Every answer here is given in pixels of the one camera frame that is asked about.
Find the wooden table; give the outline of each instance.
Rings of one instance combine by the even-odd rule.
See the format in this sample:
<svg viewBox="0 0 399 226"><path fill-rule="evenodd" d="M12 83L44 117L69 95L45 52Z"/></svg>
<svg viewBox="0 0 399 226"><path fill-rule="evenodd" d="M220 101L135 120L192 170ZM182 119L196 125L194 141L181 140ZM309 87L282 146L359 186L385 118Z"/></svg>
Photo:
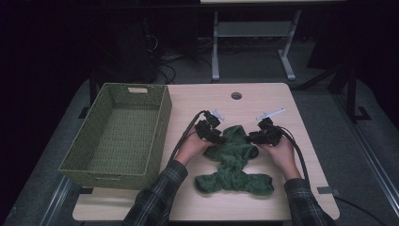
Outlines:
<svg viewBox="0 0 399 226"><path fill-rule="evenodd" d="M319 194L317 187L328 186L326 177L311 145L304 123L296 108L291 91L285 84L210 84L169 85L172 99L168 132L161 170L165 168L173 148L188 123L201 110L217 109L226 119L218 129L241 124L247 133L259 130L255 118L264 111L286 110L271 117L276 125L290 130L300 147L308 168L311 190L322 208L333 218L339 210L331 194ZM242 99L231 94L240 92ZM200 194L194 178L216 171L218 163L199 156L187 166L188 176L180 187L170 220L287 220L290 211L283 189L284 179L266 152L245 166L247 173L266 173L273 178L275 191L270 196L255 196L246 192L218 191ZM122 220L133 206L138 191L94 188L91 194L80 194L73 211L76 220Z"/></svg>

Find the person's right hand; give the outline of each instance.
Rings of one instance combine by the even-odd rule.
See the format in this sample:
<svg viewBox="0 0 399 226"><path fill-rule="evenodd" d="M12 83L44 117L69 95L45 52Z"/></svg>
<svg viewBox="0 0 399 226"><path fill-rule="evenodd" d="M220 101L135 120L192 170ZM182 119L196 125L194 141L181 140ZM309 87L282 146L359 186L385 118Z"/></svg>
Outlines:
<svg viewBox="0 0 399 226"><path fill-rule="evenodd" d="M257 146L270 154L286 181L302 178L295 164L294 147L287 137L282 136L279 144L275 147L269 144L258 144Z"/></svg>

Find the crumpled fabric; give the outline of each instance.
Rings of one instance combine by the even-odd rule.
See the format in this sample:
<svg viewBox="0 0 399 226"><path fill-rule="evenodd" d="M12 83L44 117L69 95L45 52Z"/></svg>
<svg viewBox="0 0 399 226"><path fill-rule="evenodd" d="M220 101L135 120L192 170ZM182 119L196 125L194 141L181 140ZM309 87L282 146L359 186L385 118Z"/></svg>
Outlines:
<svg viewBox="0 0 399 226"><path fill-rule="evenodd" d="M234 125L223 131L226 138L224 144L208 148L204 155L220 162L213 174L200 175L195 178L197 190L204 194L213 193L221 189L246 191L254 195L270 195L274 191L272 178L267 174L243 172L248 160L258 156L256 146L247 143L243 126Z"/></svg>

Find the wicker basket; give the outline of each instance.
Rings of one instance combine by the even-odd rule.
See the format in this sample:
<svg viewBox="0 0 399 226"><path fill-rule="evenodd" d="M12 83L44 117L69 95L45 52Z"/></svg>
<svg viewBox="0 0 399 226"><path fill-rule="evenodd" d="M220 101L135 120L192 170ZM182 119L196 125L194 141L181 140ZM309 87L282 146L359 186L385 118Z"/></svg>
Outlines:
<svg viewBox="0 0 399 226"><path fill-rule="evenodd" d="M159 173L167 86L105 83L59 170L82 186L142 189Z"/></svg>

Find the sleeve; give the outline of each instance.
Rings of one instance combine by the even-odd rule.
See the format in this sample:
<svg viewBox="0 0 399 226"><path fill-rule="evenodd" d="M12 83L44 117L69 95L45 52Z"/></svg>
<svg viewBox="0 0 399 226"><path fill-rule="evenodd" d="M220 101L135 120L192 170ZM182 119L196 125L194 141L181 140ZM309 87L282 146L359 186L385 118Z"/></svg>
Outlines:
<svg viewBox="0 0 399 226"><path fill-rule="evenodd" d="M170 162L150 187L138 193L134 206L121 225L168 225L176 192L187 174L182 163Z"/></svg>
<svg viewBox="0 0 399 226"><path fill-rule="evenodd" d="M320 207L304 179L291 179L284 185L295 226L335 225L334 220Z"/></svg>

